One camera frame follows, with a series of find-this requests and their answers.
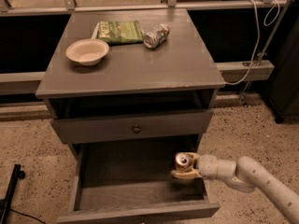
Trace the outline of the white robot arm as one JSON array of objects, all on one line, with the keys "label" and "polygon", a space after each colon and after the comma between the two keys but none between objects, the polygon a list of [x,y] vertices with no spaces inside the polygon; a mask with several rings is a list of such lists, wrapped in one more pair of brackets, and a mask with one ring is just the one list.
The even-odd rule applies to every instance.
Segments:
[{"label": "white robot arm", "polygon": [[299,195],[253,158],[243,156],[227,161],[212,155],[179,152],[174,162],[171,175],[178,179],[220,180],[229,188],[246,193],[258,188],[291,224],[299,224]]}]

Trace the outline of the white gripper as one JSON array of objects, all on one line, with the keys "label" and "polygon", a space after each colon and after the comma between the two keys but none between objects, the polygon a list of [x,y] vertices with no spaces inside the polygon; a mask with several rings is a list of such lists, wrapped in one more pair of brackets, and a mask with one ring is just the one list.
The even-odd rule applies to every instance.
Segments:
[{"label": "white gripper", "polygon": [[219,171],[219,160],[212,155],[202,155],[199,156],[194,152],[185,152],[184,153],[184,163],[185,164],[196,164],[197,170],[191,170],[188,172],[181,172],[178,170],[173,170],[171,175],[178,179],[192,180],[196,178],[203,178],[214,180],[218,177]]}]

